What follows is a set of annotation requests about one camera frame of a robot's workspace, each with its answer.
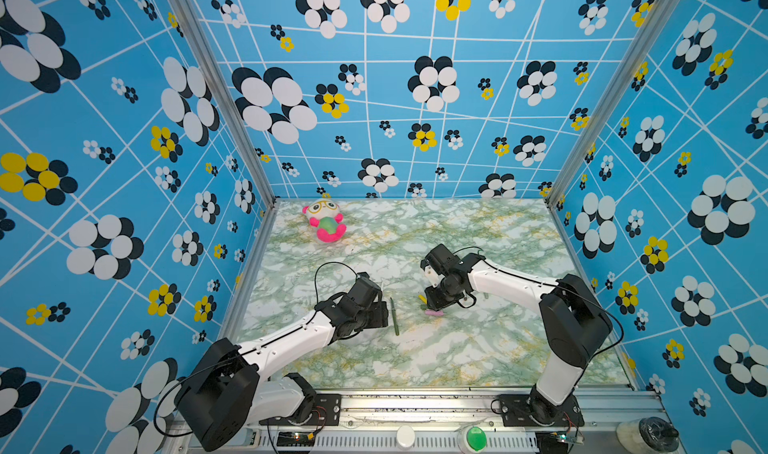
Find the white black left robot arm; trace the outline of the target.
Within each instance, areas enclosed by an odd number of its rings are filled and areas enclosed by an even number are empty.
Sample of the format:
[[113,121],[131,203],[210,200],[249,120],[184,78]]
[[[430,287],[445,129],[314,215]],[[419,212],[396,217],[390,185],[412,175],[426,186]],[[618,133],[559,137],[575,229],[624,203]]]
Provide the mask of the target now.
[[314,388],[296,373],[271,376],[309,353],[387,326],[383,292],[361,273],[348,291],[270,335],[240,345],[216,341],[181,381],[174,405],[206,452],[218,450],[247,425],[277,417],[302,420],[312,411]]

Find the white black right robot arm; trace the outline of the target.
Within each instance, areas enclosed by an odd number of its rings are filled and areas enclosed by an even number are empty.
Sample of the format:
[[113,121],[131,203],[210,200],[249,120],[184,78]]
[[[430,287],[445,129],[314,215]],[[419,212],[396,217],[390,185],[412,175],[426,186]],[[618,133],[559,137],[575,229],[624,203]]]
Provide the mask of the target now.
[[445,245],[420,261],[429,282],[424,295],[429,311],[452,305],[468,309],[478,294],[501,297],[536,314],[546,335],[545,368],[526,401],[527,415],[547,426],[564,416],[574,390],[592,359],[609,338],[613,323],[592,290],[577,275],[538,277],[493,265],[480,253],[459,257]]

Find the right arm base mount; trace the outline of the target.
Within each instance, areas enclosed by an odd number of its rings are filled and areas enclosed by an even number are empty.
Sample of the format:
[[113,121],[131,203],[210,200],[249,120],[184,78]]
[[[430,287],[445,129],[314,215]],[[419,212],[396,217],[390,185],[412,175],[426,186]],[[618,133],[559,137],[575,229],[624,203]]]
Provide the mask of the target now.
[[502,418],[505,427],[565,429],[585,425],[581,408],[573,394],[558,406],[543,397],[530,399],[527,394],[502,394],[491,402],[491,409]]

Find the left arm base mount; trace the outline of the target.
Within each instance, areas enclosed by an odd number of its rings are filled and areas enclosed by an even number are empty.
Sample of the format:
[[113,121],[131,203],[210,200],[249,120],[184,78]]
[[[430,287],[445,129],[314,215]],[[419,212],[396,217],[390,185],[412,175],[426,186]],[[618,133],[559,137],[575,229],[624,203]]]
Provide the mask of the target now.
[[320,393],[299,373],[284,376],[298,387],[301,402],[297,408],[283,420],[296,426],[338,426],[340,422],[342,396],[337,393]]

